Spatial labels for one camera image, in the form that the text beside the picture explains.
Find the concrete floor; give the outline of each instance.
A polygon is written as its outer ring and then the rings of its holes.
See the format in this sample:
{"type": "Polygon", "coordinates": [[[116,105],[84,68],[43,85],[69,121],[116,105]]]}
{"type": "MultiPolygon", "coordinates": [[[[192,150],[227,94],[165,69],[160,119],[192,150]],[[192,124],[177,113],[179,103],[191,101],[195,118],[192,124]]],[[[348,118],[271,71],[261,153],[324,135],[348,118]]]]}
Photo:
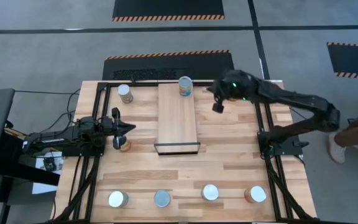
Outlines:
{"type": "MultiPolygon", "coordinates": [[[[358,0],[254,2],[260,26],[358,25],[358,0]]],[[[247,1],[223,3],[223,21],[112,23],[114,0],[0,0],[0,29],[252,24],[247,1]]],[[[261,36],[271,79],[284,80],[288,90],[327,98],[341,110],[343,127],[347,118],[358,116],[358,79],[335,77],[326,48],[326,42],[358,43],[358,30],[262,31],[261,36]]],[[[0,88],[73,92],[83,80],[102,79],[106,56],[214,49],[230,50],[237,69],[262,76],[252,31],[0,34],[0,88]]],[[[17,93],[9,120],[25,133],[40,131],[65,112],[67,99],[17,93]]],[[[296,114],[293,118],[300,120],[296,114]]],[[[62,129],[65,123],[62,119],[54,130],[62,129]]],[[[301,136],[310,142],[304,154],[317,214],[323,220],[358,223],[358,151],[348,150],[346,163],[336,165],[326,154],[325,139],[326,134],[319,132],[301,136]]],[[[10,203],[14,205],[8,223],[48,219],[53,194],[30,194],[30,184],[12,190],[10,203]]]]}

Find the wooden table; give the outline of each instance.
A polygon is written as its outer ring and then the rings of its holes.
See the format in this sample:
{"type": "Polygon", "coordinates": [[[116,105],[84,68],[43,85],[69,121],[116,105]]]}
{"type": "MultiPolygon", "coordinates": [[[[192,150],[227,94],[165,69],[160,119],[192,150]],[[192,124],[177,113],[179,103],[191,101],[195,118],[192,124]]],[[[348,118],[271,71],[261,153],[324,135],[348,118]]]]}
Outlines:
{"type": "MultiPolygon", "coordinates": [[[[83,82],[76,118],[91,116],[97,83],[83,82]]],[[[158,156],[153,145],[158,133],[158,89],[134,87],[131,90],[134,101],[128,105],[121,102],[115,88],[110,95],[108,111],[118,107],[121,119],[137,127],[127,135],[132,143],[128,152],[113,149],[108,138],[100,159],[91,222],[274,221],[265,162],[260,158],[257,142],[259,127],[254,105],[248,101],[225,101],[224,113],[218,114],[211,109],[212,94],[205,87],[195,87],[199,154],[158,156]],[[207,202],[201,198],[201,189],[206,184],[219,188],[217,201],[207,202]],[[244,199],[245,189],[255,185],[262,186],[267,193],[263,203],[248,203],[244,199]],[[172,198],[165,208],[154,204],[154,194],[160,189],[167,190],[172,198]],[[125,208],[113,209],[108,205],[108,195],[113,190],[129,194],[125,208]]],[[[271,105],[271,110],[275,124],[292,122],[287,106],[271,105]]],[[[76,161],[77,158],[70,157],[64,163],[56,194],[57,215],[67,206],[76,161]]],[[[315,216],[303,164],[293,156],[282,156],[282,161],[289,191],[306,212],[315,216]]],[[[277,191],[285,217],[282,195],[277,191]]],[[[83,197],[80,218],[85,216],[87,195],[86,192],[83,197]]]]}

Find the white paper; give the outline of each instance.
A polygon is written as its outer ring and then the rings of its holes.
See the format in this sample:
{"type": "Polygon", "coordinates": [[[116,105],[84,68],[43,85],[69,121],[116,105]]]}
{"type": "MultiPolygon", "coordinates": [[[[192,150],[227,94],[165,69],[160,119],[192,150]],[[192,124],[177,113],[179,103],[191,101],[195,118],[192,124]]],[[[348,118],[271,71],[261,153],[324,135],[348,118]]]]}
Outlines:
{"type": "MultiPolygon", "coordinates": [[[[55,170],[54,173],[60,175],[60,173],[62,172],[62,165],[63,165],[63,161],[64,161],[63,158],[61,157],[62,152],[48,152],[44,156],[41,156],[42,158],[37,158],[37,160],[35,162],[35,168],[45,170],[44,157],[51,157],[52,154],[54,157],[56,157],[55,164],[56,164],[57,170],[55,170]]],[[[34,183],[32,186],[33,194],[42,194],[42,193],[52,192],[52,191],[56,191],[56,190],[57,190],[57,186],[53,186],[53,185],[34,183]]]]}

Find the black floor mat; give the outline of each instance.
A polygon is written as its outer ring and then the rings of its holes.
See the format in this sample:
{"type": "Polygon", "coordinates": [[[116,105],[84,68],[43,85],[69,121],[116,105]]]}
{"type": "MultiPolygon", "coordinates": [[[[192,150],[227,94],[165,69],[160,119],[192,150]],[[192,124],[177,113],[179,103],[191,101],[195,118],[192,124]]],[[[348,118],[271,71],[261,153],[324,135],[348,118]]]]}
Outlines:
{"type": "Polygon", "coordinates": [[[335,76],[358,78],[358,44],[328,42],[327,46],[335,76]]]}
{"type": "Polygon", "coordinates": [[[114,22],[224,19],[222,0],[116,0],[114,22]]]}
{"type": "Polygon", "coordinates": [[[105,58],[103,80],[213,80],[232,69],[228,50],[124,55],[105,58]]]}

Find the can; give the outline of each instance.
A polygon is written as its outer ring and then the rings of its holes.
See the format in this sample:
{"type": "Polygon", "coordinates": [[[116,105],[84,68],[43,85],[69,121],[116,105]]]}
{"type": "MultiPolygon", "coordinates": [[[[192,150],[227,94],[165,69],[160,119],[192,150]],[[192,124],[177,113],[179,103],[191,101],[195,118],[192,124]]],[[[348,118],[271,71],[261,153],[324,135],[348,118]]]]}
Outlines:
{"type": "Polygon", "coordinates": [[[179,94],[182,96],[188,96],[191,94],[191,89],[193,88],[193,81],[189,77],[180,77],[179,78],[179,94]]]}
{"type": "Polygon", "coordinates": [[[130,103],[134,100],[129,85],[121,84],[117,88],[118,95],[121,97],[122,102],[130,103]]]}
{"type": "Polygon", "coordinates": [[[201,196],[203,199],[205,199],[207,201],[213,201],[213,200],[218,199],[219,190],[215,185],[208,184],[208,185],[205,185],[205,187],[201,191],[201,196]]]}
{"type": "Polygon", "coordinates": [[[159,190],[154,195],[154,203],[158,207],[166,207],[171,202],[171,196],[166,190],[159,190]]]}
{"type": "Polygon", "coordinates": [[[127,140],[120,148],[121,152],[126,152],[131,148],[131,143],[127,140]]]}
{"type": "Polygon", "coordinates": [[[261,186],[253,186],[244,192],[244,197],[249,203],[260,203],[266,199],[266,192],[261,186]]]}
{"type": "Polygon", "coordinates": [[[128,194],[121,191],[113,191],[109,195],[108,204],[113,208],[122,208],[127,205],[129,200],[128,194]]]}

